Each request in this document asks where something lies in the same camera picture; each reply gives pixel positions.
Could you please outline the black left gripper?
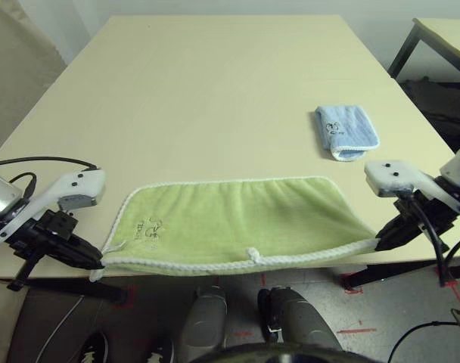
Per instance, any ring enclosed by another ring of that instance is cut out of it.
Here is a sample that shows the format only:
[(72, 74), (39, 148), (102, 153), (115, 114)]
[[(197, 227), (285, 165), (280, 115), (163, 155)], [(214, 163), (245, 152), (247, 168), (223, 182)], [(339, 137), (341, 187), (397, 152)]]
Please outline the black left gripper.
[(76, 220), (66, 213), (48, 210), (38, 221), (30, 219), (15, 231), (6, 242), (14, 250), (14, 255), (24, 259), (25, 263), (8, 284), (8, 289), (21, 290), (44, 256), (74, 268), (102, 269), (101, 251), (72, 234), (76, 224)]

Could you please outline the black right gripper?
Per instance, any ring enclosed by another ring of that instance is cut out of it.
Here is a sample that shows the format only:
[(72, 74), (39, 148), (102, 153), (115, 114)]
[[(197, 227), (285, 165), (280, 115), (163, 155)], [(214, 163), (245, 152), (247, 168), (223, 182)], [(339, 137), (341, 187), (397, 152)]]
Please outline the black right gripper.
[(454, 226), (457, 213), (438, 199), (428, 200), (420, 191), (399, 192), (396, 196), (394, 206), (399, 215), (377, 233), (377, 251), (404, 246), (420, 234), (441, 242), (441, 236)]

